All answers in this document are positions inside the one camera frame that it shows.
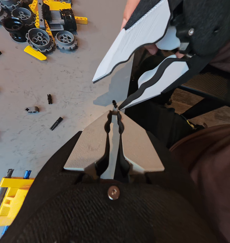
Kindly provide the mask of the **yellow panel piece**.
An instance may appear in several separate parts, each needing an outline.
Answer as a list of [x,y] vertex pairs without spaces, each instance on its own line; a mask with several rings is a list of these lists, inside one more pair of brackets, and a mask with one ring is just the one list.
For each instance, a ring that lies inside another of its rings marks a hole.
[[47,59],[47,57],[44,54],[42,54],[40,51],[35,50],[31,46],[25,47],[24,52],[28,53],[29,55],[31,55],[41,61]]

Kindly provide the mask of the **grey desk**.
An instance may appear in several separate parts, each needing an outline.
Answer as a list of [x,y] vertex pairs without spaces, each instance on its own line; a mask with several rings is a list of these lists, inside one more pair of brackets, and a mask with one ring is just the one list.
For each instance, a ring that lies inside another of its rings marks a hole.
[[[72,1],[78,48],[55,48],[40,61],[24,52],[27,43],[12,40],[0,26],[0,181],[8,169],[35,177],[48,159],[78,131],[127,96],[132,60],[96,84],[92,78],[120,32],[127,1]],[[51,94],[53,104],[48,104]],[[26,107],[37,106],[29,114]],[[50,127],[62,117],[53,130]]]

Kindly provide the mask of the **person's right forearm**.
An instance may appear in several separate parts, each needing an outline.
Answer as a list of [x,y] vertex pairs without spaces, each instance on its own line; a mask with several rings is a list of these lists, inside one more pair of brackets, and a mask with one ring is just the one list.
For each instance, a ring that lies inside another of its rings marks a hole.
[[209,64],[217,69],[230,73],[230,41],[219,50]]

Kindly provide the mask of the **yellow chassis parts with wheels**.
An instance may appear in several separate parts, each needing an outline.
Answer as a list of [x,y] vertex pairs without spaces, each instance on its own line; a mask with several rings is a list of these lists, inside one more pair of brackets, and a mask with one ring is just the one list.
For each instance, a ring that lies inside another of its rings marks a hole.
[[52,32],[76,31],[77,24],[88,24],[86,17],[75,16],[72,1],[0,0],[0,25],[19,43],[26,42],[26,33],[33,28]]

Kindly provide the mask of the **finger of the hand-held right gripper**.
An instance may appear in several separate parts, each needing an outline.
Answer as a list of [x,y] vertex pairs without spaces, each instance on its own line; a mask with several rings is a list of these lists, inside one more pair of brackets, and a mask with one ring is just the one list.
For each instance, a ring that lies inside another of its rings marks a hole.
[[138,79],[138,90],[131,94],[119,110],[129,108],[143,101],[158,96],[167,87],[189,70],[187,62],[176,55],[165,58],[157,67],[146,71]]
[[99,64],[92,82],[109,76],[141,46],[159,43],[158,48],[163,50],[180,47],[176,28],[170,25],[172,12],[180,3],[176,0],[141,0]]

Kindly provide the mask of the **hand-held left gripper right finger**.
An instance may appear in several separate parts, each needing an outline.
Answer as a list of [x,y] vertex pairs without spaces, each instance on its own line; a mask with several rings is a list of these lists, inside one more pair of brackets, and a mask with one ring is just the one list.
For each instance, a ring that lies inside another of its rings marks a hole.
[[120,167],[123,175],[165,170],[147,132],[122,112],[117,112]]

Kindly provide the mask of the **person's legs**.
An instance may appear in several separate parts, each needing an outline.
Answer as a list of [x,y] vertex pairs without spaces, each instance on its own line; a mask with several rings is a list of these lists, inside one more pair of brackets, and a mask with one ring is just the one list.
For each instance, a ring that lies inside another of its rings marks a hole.
[[167,108],[153,101],[145,101],[127,108],[125,114],[146,131],[151,132],[167,148],[186,136],[204,129],[204,126],[197,125],[198,129],[193,130],[174,108]]

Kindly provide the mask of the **person's right hand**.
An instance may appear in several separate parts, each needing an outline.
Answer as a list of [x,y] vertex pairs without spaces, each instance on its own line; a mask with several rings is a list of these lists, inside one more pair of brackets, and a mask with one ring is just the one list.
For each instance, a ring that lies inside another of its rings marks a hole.
[[[140,2],[140,0],[128,0],[127,1],[126,6],[125,6],[125,10],[124,10],[124,13],[123,13],[123,20],[122,20],[122,25],[121,25],[120,30],[122,30],[125,27],[126,23],[130,19],[132,13],[136,9],[139,2]],[[154,44],[154,43],[150,44],[150,45],[145,45],[144,48],[151,55],[155,55],[158,52],[158,48],[157,48],[156,44]]]

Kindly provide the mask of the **black office chair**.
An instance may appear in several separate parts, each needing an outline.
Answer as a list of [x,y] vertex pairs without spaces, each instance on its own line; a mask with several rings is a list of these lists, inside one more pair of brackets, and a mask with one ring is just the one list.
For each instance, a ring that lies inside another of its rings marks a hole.
[[223,106],[230,107],[230,73],[207,65],[198,75],[178,87],[203,99],[182,116],[192,119]]

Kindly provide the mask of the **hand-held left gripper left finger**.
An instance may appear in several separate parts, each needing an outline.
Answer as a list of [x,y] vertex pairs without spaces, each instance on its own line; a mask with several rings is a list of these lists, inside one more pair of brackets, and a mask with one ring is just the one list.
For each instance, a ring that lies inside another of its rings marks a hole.
[[99,178],[109,165],[109,132],[110,110],[82,131],[64,169],[84,172],[94,179]]

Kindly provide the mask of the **yellow toy vehicle assembly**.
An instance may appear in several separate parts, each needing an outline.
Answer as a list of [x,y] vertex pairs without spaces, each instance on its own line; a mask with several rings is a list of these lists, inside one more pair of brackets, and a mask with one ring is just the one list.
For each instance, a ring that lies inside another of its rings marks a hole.
[[14,169],[8,169],[0,182],[0,227],[4,235],[19,213],[26,195],[35,178],[30,178],[31,170],[26,170],[23,177],[12,177]]

